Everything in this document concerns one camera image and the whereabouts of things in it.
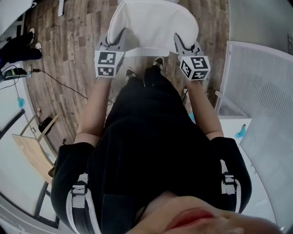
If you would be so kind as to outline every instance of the wooden floor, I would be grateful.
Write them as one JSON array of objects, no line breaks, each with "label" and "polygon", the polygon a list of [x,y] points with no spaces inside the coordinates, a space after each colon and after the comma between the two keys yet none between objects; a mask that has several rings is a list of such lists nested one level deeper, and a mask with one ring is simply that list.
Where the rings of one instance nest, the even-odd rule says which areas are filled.
[{"label": "wooden floor", "polygon": [[[197,19],[198,42],[209,57],[211,75],[204,87],[212,104],[219,90],[229,35],[228,0],[180,0]],[[41,69],[59,82],[89,96],[94,84],[94,50],[98,48],[101,33],[107,32],[117,0],[67,0],[64,15],[57,16],[58,1],[43,0],[26,14],[26,30],[36,28],[35,43],[41,42],[43,58],[27,61],[25,67]],[[112,83],[110,99],[115,100],[119,90],[126,84],[125,68],[132,66],[140,75],[152,64],[154,58],[128,58],[119,75]],[[165,59],[163,74],[172,82],[179,93],[184,88],[183,79],[176,65],[175,54]],[[58,151],[62,140],[67,144],[74,141],[77,121],[86,99],[61,86],[46,74],[34,73],[27,79],[28,90],[34,109],[42,110],[40,121],[47,116],[61,113],[58,122],[48,134],[53,148]]]}]

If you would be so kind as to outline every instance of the person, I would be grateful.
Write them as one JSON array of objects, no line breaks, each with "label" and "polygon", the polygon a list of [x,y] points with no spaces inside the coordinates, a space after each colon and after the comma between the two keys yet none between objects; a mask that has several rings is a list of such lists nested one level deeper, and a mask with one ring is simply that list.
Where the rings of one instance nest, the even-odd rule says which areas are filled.
[{"label": "person", "polygon": [[6,63],[15,63],[18,61],[36,60],[42,57],[42,44],[36,43],[35,48],[30,48],[28,44],[34,41],[35,29],[31,28],[29,33],[15,37],[0,49],[0,69]]},{"label": "person", "polygon": [[235,197],[221,192],[220,160],[241,185],[239,212],[251,195],[236,142],[224,138],[200,82],[186,80],[192,122],[162,67],[156,58],[143,79],[128,68],[106,121],[112,80],[97,80],[74,144],[59,149],[51,190],[58,217],[71,227],[67,195],[87,173],[103,234],[279,233],[268,221],[233,212]]}]

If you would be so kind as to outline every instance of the strap buckle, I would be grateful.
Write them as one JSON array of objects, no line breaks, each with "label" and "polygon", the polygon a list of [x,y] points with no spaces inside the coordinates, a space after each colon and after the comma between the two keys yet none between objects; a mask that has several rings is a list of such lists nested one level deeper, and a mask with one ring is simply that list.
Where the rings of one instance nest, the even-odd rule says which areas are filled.
[{"label": "strap buckle", "polygon": [[81,174],[71,188],[72,207],[85,208],[87,194],[87,174]]},{"label": "strap buckle", "polygon": [[234,176],[230,173],[226,173],[224,176],[224,179],[222,180],[221,188],[222,188],[222,194],[235,194],[235,179]]}]

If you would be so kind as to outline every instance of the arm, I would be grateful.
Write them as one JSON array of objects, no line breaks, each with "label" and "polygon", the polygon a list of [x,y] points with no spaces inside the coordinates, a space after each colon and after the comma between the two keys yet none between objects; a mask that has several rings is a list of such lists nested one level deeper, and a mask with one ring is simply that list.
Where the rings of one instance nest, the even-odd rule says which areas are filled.
[{"label": "arm", "polygon": [[222,127],[214,108],[199,81],[187,81],[187,88],[195,122],[210,139],[223,137]]},{"label": "arm", "polygon": [[87,142],[96,146],[103,132],[112,79],[100,78],[81,115],[74,143]]}]

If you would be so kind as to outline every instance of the shoe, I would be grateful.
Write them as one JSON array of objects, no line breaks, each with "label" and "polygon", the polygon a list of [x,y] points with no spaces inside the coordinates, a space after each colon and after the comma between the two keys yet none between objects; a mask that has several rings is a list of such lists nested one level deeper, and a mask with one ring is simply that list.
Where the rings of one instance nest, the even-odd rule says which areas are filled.
[{"label": "shoe", "polygon": [[41,53],[42,53],[42,44],[41,44],[41,42],[38,42],[36,44],[35,48],[38,49],[39,51],[41,51]]},{"label": "shoe", "polygon": [[29,30],[29,32],[32,32],[33,33],[33,38],[32,38],[32,40],[31,40],[31,42],[30,42],[30,44],[33,44],[33,41],[34,41],[34,39],[35,39],[35,28],[34,27],[32,27],[30,30]]},{"label": "shoe", "polygon": [[131,77],[136,77],[136,73],[135,73],[135,71],[133,70],[133,68],[128,67],[128,68],[126,69],[126,78],[127,78],[127,80],[129,80],[129,78],[131,78]]},{"label": "shoe", "polygon": [[156,59],[152,65],[158,66],[160,69],[162,69],[162,67],[164,66],[164,58],[163,57],[156,57]]}]

